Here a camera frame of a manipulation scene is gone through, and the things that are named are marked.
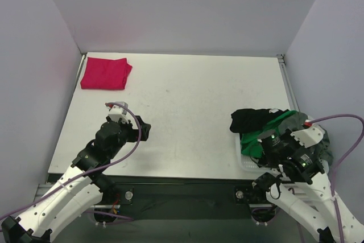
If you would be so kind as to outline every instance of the gray floor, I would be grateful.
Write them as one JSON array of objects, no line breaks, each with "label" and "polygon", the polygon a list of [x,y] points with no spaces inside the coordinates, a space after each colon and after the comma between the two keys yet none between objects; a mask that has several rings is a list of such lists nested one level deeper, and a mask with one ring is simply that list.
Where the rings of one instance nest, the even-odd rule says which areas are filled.
[{"label": "gray floor", "polygon": [[[304,230],[305,242],[315,240]],[[75,220],[55,243],[94,242],[249,242],[299,243],[296,222],[283,212],[268,226],[249,220],[142,220],[95,227],[86,216]]]}]

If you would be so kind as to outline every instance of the tabletop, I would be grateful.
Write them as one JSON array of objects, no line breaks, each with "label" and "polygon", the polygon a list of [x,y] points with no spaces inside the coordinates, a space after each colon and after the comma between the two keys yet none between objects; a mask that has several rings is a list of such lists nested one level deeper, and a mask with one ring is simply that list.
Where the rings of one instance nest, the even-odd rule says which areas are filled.
[{"label": "tabletop", "polygon": [[[63,173],[94,138],[106,121],[106,102],[124,101],[151,124],[150,137],[104,174],[255,179],[257,174],[237,163],[230,115],[242,108],[289,109],[277,58],[96,52],[87,57],[126,57],[133,70],[125,90],[85,90],[80,86],[85,60],[49,173]],[[127,143],[114,160],[133,146]]]}]

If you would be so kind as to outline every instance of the folded red towel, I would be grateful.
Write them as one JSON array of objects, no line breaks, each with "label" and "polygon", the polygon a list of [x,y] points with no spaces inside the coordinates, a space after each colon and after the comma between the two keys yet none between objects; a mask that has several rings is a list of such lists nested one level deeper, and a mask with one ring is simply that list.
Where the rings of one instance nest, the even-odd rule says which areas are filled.
[{"label": "folded red towel", "polygon": [[88,57],[81,88],[123,90],[132,68],[126,58],[109,60]]}]

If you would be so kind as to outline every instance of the green cloth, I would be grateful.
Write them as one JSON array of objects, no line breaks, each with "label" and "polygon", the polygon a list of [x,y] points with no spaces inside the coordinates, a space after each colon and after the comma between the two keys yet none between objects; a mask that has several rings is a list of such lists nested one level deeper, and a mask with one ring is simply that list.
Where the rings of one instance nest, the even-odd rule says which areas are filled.
[{"label": "green cloth", "polygon": [[275,129],[275,131],[279,134],[278,126],[280,123],[288,118],[289,116],[297,113],[295,110],[287,111],[283,113],[281,116],[275,118],[274,120],[270,121],[266,125],[263,126],[262,130],[258,130],[255,132],[250,132],[246,134],[242,134],[241,137],[241,154],[246,156],[252,156],[254,158],[261,158],[263,149],[259,144],[257,137],[267,130]]}]

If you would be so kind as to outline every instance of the gray cloth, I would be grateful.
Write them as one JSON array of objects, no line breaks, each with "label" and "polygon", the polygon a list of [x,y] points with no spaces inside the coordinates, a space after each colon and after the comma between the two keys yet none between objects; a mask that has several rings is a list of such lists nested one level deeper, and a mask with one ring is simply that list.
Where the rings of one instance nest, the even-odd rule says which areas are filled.
[{"label": "gray cloth", "polygon": [[[284,132],[286,132],[287,129],[290,129],[291,131],[297,131],[297,130],[304,129],[304,127],[302,125],[307,120],[307,118],[308,118],[307,115],[302,112],[297,112],[297,113],[289,116],[288,118],[284,119],[281,122],[281,124],[278,126],[279,134],[283,134]],[[322,141],[314,146],[311,146],[309,149],[310,149],[310,152],[315,153],[321,159],[326,160],[329,163],[329,165],[331,166],[331,164],[333,163],[334,157],[332,155],[332,151],[331,151],[329,145],[330,145],[330,139],[329,139],[327,131],[325,130],[325,134],[324,134]]]}]

